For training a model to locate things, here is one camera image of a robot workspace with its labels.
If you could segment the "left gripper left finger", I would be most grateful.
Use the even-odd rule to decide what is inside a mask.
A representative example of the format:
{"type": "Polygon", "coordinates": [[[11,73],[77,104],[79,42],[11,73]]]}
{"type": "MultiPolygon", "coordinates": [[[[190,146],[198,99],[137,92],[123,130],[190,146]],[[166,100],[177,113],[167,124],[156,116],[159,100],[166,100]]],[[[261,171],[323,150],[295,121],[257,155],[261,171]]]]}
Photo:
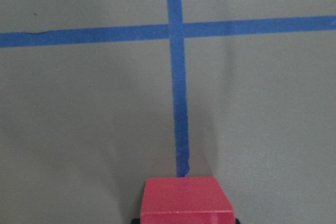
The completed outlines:
{"type": "Polygon", "coordinates": [[[134,218],[131,220],[131,224],[140,224],[140,223],[141,223],[140,218],[134,218]]]}

